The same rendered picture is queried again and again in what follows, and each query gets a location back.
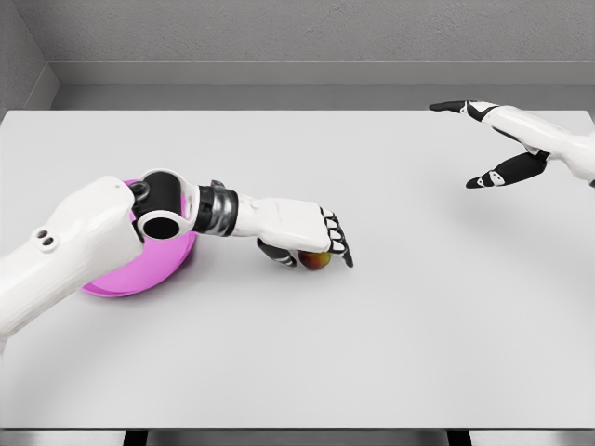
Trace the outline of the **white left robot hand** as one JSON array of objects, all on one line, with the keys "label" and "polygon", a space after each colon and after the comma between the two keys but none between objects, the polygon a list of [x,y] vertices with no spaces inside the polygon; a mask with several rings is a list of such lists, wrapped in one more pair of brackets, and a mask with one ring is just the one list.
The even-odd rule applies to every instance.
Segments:
[{"label": "white left robot hand", "polygon": [[298,252],[330,253],[354,266],[337,215],[314,202],[260,199],[251,203],[257,216],[257,246],[271,260],[289,268],[302,265]]}]

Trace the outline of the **pink plate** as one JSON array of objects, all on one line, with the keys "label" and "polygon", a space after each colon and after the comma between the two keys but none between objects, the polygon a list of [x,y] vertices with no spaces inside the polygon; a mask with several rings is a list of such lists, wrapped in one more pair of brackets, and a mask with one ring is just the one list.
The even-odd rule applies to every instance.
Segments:
[{"label": "pink plate", "polygon": [[126,264],[83,285],[81,290],[102,297],[136,295],[152,289],[172,276],[191,253],[197,234],[189,232],[171,240],[145,238],[142,251]]}]

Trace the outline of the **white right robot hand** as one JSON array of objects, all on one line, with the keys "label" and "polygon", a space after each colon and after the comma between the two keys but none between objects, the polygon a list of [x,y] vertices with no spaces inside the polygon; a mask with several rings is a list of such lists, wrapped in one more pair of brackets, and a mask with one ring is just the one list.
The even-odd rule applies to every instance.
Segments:
[{"label": "white right robot hand", "polygon": [[549,158],[569,148],[575,137],[569,131],[513,106],[479,100],[451,100],[429,105],[432,112],[454,112],[488,125],[524,147],[524,153],[470,179],[470,190],[512,185],[542,174]]}]

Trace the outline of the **red yellow apple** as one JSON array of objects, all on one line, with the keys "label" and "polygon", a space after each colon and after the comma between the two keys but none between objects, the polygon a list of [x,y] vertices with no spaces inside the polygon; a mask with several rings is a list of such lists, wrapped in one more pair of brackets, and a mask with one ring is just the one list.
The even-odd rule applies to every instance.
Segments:
[{"label": "red yellow apple", "polygon": [[298,252],[298,260],[300,263],[309,270],[319,270],[325,268],[330,260],[332,255],[327,252],[323,253],[312,253],[312,252],[305,252],[299,251]]}]

